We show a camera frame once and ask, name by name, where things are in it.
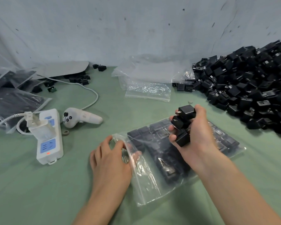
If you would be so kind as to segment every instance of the white power strip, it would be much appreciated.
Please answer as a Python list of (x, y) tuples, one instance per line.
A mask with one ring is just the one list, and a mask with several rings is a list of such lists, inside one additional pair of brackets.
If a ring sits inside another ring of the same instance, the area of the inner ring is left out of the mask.
[(39, 119), (48, 120), (54, 127), (56, 137), (46, 141), (37, 141), (37, 160), (43, 165), (52, 165), (64, 155), (59, 113), (57, 109), (44, 110), (39, 114)]

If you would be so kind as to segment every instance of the white plug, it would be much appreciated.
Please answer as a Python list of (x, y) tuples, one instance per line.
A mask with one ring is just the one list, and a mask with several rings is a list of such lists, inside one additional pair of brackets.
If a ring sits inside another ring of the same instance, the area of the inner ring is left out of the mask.
[(25, 112), (25, 120), (29, 131), (39, 141), (46, 141), (56, 136), (56, 132), (48, 120), (40, 120), (32, 112)]

